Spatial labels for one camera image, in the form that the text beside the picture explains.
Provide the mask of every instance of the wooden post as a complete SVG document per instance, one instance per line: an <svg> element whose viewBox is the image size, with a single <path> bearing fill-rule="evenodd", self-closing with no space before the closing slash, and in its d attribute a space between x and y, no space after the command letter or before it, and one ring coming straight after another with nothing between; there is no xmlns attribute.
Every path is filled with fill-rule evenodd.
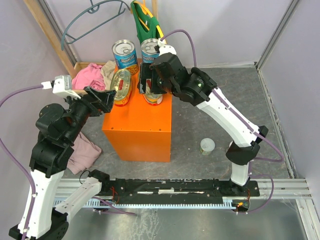
<svg viewBox="0 0 320 240"><path fill-rule="evenodd" d="M152 0L152 15L158 19L158 0Z"/></svg>
<svg viewBox="0 0 320 240"><path fill-rule="evenodd" d="M74 78L77 75L77 71L74 69L74 66L71 63L71 61L69 60L66 52L61 50L60 41L57 38L50 23L48 22L46 16L44 15L42 9L40 8L38 2L36 0L23 0L23 1L26 4L26 6L29 8L34 19L37 21L40 28L42 29L42 31L46 35L46 37L48 38L48 40L51 43L56 54L58 55L61 62L63 63L65 69L68 71L69 75L72 78Z"/></svg>

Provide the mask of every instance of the small plastic cup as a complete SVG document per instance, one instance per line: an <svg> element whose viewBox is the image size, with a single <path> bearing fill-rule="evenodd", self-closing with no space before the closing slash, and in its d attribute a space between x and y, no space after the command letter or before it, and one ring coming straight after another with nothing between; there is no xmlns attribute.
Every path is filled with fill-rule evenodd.
<svg viewBox="0 0 320 240"><path fill-rule="evenodd" d="M202 155L209 155L216 147L215 142L211 138L204 138L200 142L200 153Z"/></svg>

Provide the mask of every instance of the pink towel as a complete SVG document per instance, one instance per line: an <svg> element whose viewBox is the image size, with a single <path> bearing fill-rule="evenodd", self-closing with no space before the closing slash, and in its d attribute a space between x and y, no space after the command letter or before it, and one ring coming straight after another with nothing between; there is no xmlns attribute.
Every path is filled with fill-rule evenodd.
<svg viewBox="0 0 320 240"><path fill-rule="evenodd" d="M73 174L90 168L102 152L101 148L89 141L82 132L75 139L72 148L74 152L68 161L67 168Z"/></svg>
<svg viewBox="0 0 320 240"><path fill-rule="evenodd" d="M73 89L84 89L87 86L96 90L105 90L106 85L104 77L101 74L101 68L103 66L95 63L90 63L86 68L78 72L76 77L72 79Z"/></svg>

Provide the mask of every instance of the blue can label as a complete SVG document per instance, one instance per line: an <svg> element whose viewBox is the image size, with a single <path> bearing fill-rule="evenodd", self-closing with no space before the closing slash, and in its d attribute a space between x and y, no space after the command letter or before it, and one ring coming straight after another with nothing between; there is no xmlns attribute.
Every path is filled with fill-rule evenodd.
<svg viewBox="0 0 320 240"><path fill-rule="evenodd" d="M139 67L135 49L125 56L114 54L114 58L119 69L128 69L132 75L138 72Z"/></svg>
<svg viewBox="0 0 320 240"><path fill-rule="evenodd" d="M152 55L147 54L143 51L141 53L142 53L142 61L148 64L152 64L154 60L159 56L159 53L152 54Z"/></svg>

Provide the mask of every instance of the orange cube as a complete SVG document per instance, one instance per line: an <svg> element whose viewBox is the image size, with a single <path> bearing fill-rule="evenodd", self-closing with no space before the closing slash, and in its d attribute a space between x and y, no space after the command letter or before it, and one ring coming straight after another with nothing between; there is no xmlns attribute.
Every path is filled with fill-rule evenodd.
<svg viewBox="0 0 320 240"><path fill-rule="evenodd" d="M172 95L148 104L137 89L138 74L131 76L129 102L104 115L102 131L123 161L170 162Z"/></svg>

